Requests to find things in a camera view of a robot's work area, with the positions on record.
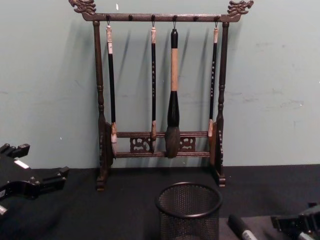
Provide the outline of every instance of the black mesh pencil cup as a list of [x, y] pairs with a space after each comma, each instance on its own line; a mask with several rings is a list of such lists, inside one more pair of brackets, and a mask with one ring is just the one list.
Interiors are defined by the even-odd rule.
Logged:
[[165, 188], [155, 200], [161, 240], [218, 240], [222, 195], [192, 182]]

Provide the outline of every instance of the hook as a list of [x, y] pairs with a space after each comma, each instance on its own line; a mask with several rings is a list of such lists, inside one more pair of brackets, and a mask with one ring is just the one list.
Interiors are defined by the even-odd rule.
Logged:
[[173, 18], [172, 18], [172, 20], [173, 20], [173, 28], [174, 29], [176, 29], [177, 18], [178, 18], [177, 15], [174, 15]]
[[106, 23], [108, 24], [108, 25], [110, 25], [110, 15], [108, 14], [107, 16], [106, 16]]
[[153, 28], [155, 27], [155, 18], [156, 18], [156, 16], [153, 14], [153, 15], [151, 16], [151, 22], [152, 22], [152, 27], [153, 27]]

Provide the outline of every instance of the wooden brush stand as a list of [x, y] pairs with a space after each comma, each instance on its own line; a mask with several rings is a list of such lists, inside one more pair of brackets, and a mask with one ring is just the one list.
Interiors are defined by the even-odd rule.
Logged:
[[[106, 122], [104, 114], [104, 82], [102, 69], [102, 55], [100, 43], [100, 22], [216, 22], [222, 23], [222, 43], [219, 72], [218, 113], [213, 123], [212, 144], [209, 151], [196, 151], [197, 138], [208, 138], [208, 131], [182, 131], [180, 132], [180, 148], [176, 157], [203, 157], [209, 158], [209, 168], [216, 183], [220, 187], [226, 185], [223, 169], [223, 132], [224, 132], [224, 93], [226, 85], [228, 30], [230, 23], [236, 23], [241, 16], [247, 14], [254, 1], [229, 2], [227, 14], [154, 14], [154, 13], [96, 13], [94, 0], [69, 0], [75, 7], [74, 11], [81, 13], [84, 20], [92, 22], [94, 32], [94, 50], [96, 67], [96, 84], [98, 92], [98, 131], [99, 131], [99, 162], [100, 172], [96, 180], [98, 191], [105, 189], [105, 183], [114, 158], [145, 158], [166, 157], [165, 151], [152, 152], [151, 131], [144, 132], [118, 132], [118, 138], [130, 140], [128, 152], [113, 154], [111, 143], [112, 127]], [[157, 138], [164, 138], [164, 132], [157, 132]]]

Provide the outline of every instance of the carved dragon finial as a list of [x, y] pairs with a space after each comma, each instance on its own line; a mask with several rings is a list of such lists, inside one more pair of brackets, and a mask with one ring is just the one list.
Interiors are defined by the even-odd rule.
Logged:
[[76, 8], [74, 9], [76, 13], [87, 13], [89, 15], [96, 14], [96, 5], [94, 2], [95, 0], [69, 0], [69, 3], [72, 7], [76, 6]]
[[250, 9], [252, 5], [254, 4], [254, 1], [250, 0], [248, 2], [240, 1], [240, 2], [234, 2], [230, 1], [228, 6], [228, 15], [230, 17], [234, 17], [236, 15], [243, 15], [247, 14], [249, 11], [246, 10], [246, 8]]

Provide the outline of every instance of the painted wall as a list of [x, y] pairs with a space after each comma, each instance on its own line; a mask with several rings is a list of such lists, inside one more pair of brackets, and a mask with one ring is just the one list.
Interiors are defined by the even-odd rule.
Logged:
[[[96, 0], [97, 12], [217, 13], [226, 0]], [[256, 0], [229, 28], [224, 165], [317, 164], [320, 3]], [[93, 27], [67, 0], [2, 1], [0, 143], [29, 143], [33, 168], [98, 166]], [[151, 128], [151, 23], [112, 22], [118, 131]], [[157, 130], [166, 130], [170, 32], [157, 29]], [[110, 121], [106, 24], [101, 24], [105, 116]], [[206, 131], [212, 23], [177, 23], [180, 130]], [[214, 114], [217, 114], [218, 89]], [[205, 141], [197, 144], [205, 148]], [[126, 151], [129, 141], [119, 142]], [[117, 159], [114, 167], [199, 166], [198, 158]]]

